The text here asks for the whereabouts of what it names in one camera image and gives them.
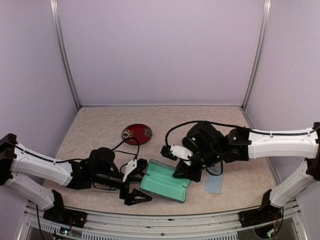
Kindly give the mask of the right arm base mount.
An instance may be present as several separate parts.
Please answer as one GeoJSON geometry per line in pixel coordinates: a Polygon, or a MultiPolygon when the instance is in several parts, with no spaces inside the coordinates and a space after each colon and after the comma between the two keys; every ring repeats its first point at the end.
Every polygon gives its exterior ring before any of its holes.
{"type": "Polygon", "coordinates": [[[260,207],[238,213],[242,228],[268,223],[283,217],[282,208],[271,205],[271,191],[269,189],[263,194],[260,207]]]}

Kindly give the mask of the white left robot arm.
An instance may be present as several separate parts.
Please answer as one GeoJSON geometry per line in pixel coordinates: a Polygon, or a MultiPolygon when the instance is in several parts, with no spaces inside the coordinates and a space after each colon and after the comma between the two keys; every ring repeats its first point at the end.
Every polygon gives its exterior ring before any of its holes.
{"type": "Polygon", "coordinates": [[[30,150],[17,142],[15,134],[9,133],[0,140],[0,184],[50,212],[61,223],[70,218],[62,195],[42,187],[30,175],[72,190],[91,189],[99,184],[107,191],[119,191],[119,198],[126,206],[152,201],[150,195],[130,188],[131,182],[142,180],[147,160],[134,156],[122,172],[115,164],[115,157],[113,149],[100,147],[85,159],[58,160],[30,150]]]}

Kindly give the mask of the blue-grey hard glasses case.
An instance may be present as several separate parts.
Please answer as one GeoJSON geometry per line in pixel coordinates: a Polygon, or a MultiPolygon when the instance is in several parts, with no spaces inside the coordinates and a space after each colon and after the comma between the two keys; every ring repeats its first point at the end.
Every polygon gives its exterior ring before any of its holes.
{"type": "Polygon", "coordinates": [[[187,198],[187,188],[191,180],[186,178],[174,178],[176,168],[151,159],[140,183],[139,189],[168,200],[184,203],[187,198]]]}

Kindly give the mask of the black glasses case beige lining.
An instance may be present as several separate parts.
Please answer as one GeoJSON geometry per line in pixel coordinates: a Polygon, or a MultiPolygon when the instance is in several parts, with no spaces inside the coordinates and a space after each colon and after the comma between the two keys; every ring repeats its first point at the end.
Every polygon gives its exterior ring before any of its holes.
{"type": "Polygon", "coordinates": [[[182,139],[182,145],[183,145],[185,148],[187,148],[188,150],[190,150],[191,152],[194,152],[194,151],[195,151],[195,150],[194,150],[195,146],[194,146],[193,142],[192,142],[188,137],[184,137],[184,138],[182,139]]]}

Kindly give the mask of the blue cloth pouch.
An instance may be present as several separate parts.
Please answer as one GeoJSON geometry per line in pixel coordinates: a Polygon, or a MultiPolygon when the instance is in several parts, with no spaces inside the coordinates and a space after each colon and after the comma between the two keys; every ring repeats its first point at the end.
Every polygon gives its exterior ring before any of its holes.
{"type": "Polygon", "coordinates": [[[224,174],[221,173],[221,168],[219,166],[214,166],[208,168],[208,170],[213,174],[207,173],[204,190],[207,191],[209,194],[220,194],[222,190],[223,184],[223,176],[224,174]]]}

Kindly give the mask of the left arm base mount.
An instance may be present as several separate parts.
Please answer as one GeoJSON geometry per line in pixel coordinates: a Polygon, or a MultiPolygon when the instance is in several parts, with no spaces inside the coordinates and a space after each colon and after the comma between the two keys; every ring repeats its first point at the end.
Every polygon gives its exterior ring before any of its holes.
{"type": "Polygon", "coordinates": [[[56,190],[52,190],[51,192],[54,197],[53,206],[44,210],[43,218],[54,223],[83,229],[88,214],[84,211],[66,208],[62,195],[56,190]]]}

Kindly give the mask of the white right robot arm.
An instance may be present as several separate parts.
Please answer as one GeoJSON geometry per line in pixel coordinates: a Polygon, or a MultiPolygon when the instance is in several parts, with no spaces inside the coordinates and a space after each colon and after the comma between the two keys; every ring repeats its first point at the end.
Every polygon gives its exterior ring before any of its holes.
{"type": "Polygon", "coordinates": [[[182,146],[165,143],[173,160],[179,160],[173,174],[199,182],[203,170],[218,163],[233,163],[265,157],[300,157],[304,161],[279,186],[268,190],[256,210],[256,218],[266,222],[276,209],[308,186],[320,180],[320,124],[291,131],[262,131],[230,125],[223,135],[216,122],[194,120],[194,125],[182,140],[182,146]]]}

